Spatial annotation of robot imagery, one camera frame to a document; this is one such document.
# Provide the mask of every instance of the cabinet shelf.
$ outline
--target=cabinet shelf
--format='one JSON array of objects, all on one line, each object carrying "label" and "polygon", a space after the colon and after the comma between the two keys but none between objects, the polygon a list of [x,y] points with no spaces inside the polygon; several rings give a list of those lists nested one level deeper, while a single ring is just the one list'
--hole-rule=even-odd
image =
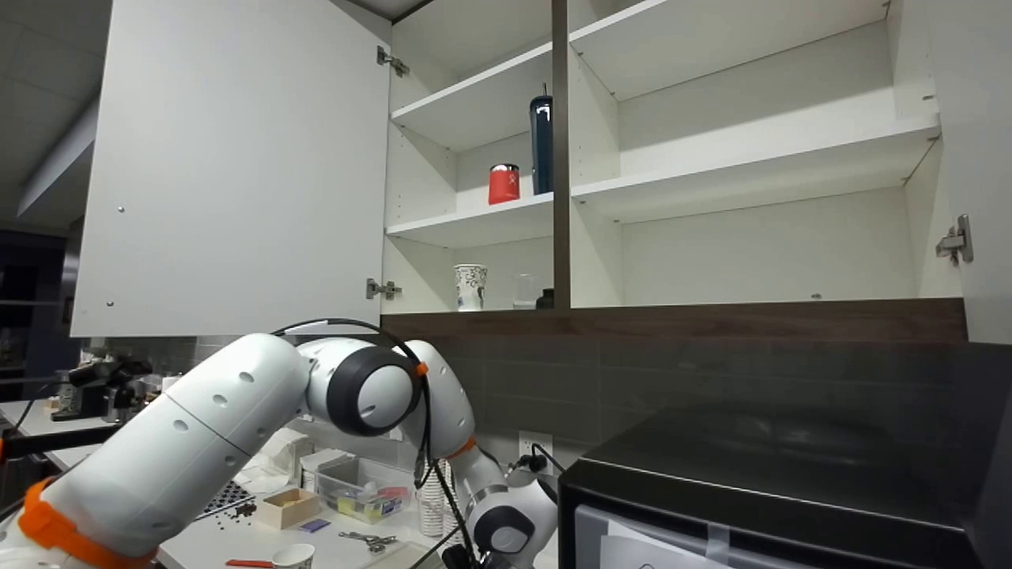
[{"label": "cabinet shelf", "polygon": [[445,251],[539,239],[552,236],[552,202],[555,195],[544,194],[520,202],[485,205],[482,213],[391,226],[386,235]]},{"label": "cabinet shelf", "polygon": [[576,187],[580,202],[617,221],[653,221],[900,191],[936,140],[936,119],[906,119],[873,140],[843,140],[790,155],[741,155],[723,168],[672,168]]},{"label": "cabinet shelf", "polygon": [[552,83],[552,43],[520,53],[432,97],[405,105],[391,119],[451,153],[478,149],[529,130],[529,101]]},{"label": "cabinet shelf", "polygon": [[641,0],[570,43],[628,101],[884,20],[884,0]]}]

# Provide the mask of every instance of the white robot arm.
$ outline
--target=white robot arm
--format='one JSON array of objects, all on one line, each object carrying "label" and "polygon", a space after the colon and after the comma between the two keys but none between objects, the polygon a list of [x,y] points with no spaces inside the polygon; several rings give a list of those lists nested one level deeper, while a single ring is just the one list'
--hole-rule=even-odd
[{"label": "white robot arm", "polygon": [[182,533],[305,408],[358,436],[401,426],[428,457],[445,457],[471,496],[468,533],[487,567],[532,567],[548,543],[557,524],[552,487],[539,478],[502,483],[437,349],[409,343],[389,351],[356,337],[296,349],[246,334],[193,367],[81,468],[28,489],[3,549],[45,549],[62,569],[149,567],[159,543]]}]

